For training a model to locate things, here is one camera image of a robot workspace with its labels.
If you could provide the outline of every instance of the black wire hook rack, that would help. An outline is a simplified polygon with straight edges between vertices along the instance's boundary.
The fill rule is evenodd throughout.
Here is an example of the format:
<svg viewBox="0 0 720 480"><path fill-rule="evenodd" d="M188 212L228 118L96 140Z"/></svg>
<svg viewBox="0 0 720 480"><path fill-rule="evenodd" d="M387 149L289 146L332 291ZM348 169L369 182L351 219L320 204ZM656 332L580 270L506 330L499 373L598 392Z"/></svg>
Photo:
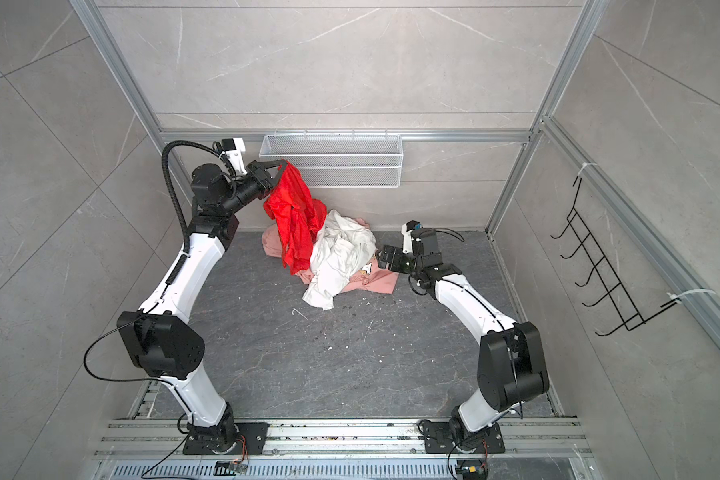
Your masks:
<svg viewBox="0 0 720 480"><path fill-rule="evenodd" d="M630 295L630 292L624 285L624 282L621 280L621 278L619 277L619 274L614 269L614 266L611 264L610 260L605 255L603 248L600 247L600 242L597 241L597 238L595 238L595 235L592 234L592 230L590 230L590 228L586 225L584 218L579 214L579 211L576 209L576 201L578 200L579 192L581 191L581 177L576 177L576 180L574 180L574 184L572 187L576 187L576 195L574 196L574 204L573 204L573 206L571 206L570 210L568 211L568 215L566 215L566 222L567 222L566 226L565 226L565 228L563 228L563 231L560 232L560 235L557 235L557 236L550 235L550 236L554 239L559 239L563 235L565 235L565 233L568 231L568 229L570 229L570 231L572 231L574 233L574 235L576 236L576 238L578 239L579 244L576 247L576 250L574 250L574 252L571 255L568 255L568 256L560 255L560 257L567 260L569 258L572 258L574 255L576 255L576 253L579 250L583 250L586 254L586 258L592 264L592 268L590 270L589 275L586 278L586 282L584 282L584 283L575 282L576 286L578 286L580 288L584 288L585 286L587 286L589 284L590 280L592 280L593 275L596 274L597 279L600 281L600 284L605 289L605 293L599 299L597 299L596 302L594 302L594 303L582 302L581 304L584 306L592 307L592 306L596 306L598 303L602 302L603 300L605 300L605 298L607 298L610 300L611 304L613 304L614 308L616 309L616 313L618 313L618 315L619 315L619 319L621 320L619 325L617 325L615 328L613 328L609 332L600 333L600 332L596 331L595 333L598 336L608 336L611 333L614 333L615 331L617 331L618 329L620 329L622 327L627 329L628 331L632 331L635 328L637 328L638 326L644 325L649 320L656 318L659 314L666 312L667 310L672 308L674 305L677 305L678 303L680 303L681 302L680 298L673 298L669 302L664 302L663 304L659 305L659 311L657 311L656 313L653 313L653 315L648 316L648 317L644 316L643 313L640 312L640 309L637 308L637 305L635 305L634 300L632 300L632 295ZM577 231L576 227L573 224L573 222L576 218L578 218L579 221L581 222L581 224L584 226L584 232L582 232L582 233ZM596 248L592 249L593 251L590 251L590 249L587 249L586 245L584 244L584 242L586 242L588 239L592 239L593 243L595 244ZM611 273L613 274L613 277L616 279L616 282L610 287L608 287L608 285L606 284L604 276L599 270L599 265L601 265L601 264L603 264L607 269L610 269ZM618 302L616 302L614 299L614 292L617 292L617 291L624 292L624 294L626 295L626 298L629 300L629 302L632 305L632 308L634 309L634 312L635 312L632 316L630 316L626 319L624 318L624 313L622 312L622 309L619 308ZM631 322L632 320L634 320L634 322L633 322L633 325L630 326L629 322Z"/></svg>

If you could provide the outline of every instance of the mesh shelf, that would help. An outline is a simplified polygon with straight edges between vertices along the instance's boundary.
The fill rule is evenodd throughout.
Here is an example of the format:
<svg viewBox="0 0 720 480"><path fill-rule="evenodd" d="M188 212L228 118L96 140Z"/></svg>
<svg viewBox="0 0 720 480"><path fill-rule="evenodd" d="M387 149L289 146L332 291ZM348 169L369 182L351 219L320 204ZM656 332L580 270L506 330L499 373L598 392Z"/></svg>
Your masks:
<svg viewBox="0 0 720 480"><path fill-rule="evenodd" d="M262 160L288 160L309 187L399 187L403 144L396 134L274 134Z"/></svg>

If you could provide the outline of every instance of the pink cloth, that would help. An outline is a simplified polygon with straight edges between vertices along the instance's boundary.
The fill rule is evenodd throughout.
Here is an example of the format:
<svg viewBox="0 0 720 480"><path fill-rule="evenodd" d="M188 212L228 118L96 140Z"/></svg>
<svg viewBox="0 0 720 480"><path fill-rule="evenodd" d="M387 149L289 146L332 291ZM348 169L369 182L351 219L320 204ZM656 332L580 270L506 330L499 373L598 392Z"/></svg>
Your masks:
<svg viewBox="0 0 720 480"><path fill-rule="evenodd" d="M369 228L369 225L365 223L362 218L355 218L355 221L365 228ZM264 253L268 256L282 257L282 242L280 241L280 235L278 234L277 225L272 225L268 229L264 230L262 235L262 245L264 245ZM302 279L302 282L309 284L315 274L311 270L300 270L296 272L298 278ZM383 270L378 267L378 262L374 256L371 259L371 274L366 274L363 270L360 270L356 274L349 277L349 284L344 287L342 293L349 292L350 290L367 290L368 292L376 293L392 293L394 290L394 284L398 282L398 273L390 272L389 270Z"/></svg>

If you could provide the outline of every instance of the pile of clothes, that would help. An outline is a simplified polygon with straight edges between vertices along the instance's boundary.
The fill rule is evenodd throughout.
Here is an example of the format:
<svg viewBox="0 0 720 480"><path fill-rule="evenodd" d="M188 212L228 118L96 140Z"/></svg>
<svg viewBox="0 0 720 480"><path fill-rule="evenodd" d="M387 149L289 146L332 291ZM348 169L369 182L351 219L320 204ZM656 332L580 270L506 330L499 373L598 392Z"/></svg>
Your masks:
<svg viewBox="0 0 720 480"><path fill-rule="evenodd" d="M370 226L326 213L296 167L288 164L264 210L276 221L262 235L264 251L308 284L302 298L309 305L330 310L335 295L355 289L392 293L398 274L378 268Z"/></svg>

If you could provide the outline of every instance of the red garment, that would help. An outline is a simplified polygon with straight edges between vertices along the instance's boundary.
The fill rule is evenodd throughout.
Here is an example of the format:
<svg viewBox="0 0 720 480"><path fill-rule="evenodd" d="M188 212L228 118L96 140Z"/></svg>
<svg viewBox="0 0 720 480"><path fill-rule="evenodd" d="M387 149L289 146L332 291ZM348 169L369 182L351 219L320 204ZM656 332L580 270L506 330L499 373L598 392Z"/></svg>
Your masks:
<svg viewBox="0 0 720 480"><path fill-rule="evenodd" d="M264 202L264 211L277 222L282 265L291 267L291 275L309 270L312 245L326 222L328 210L323 202L312 199L298 168L286 166L277 187Z"/></svg>

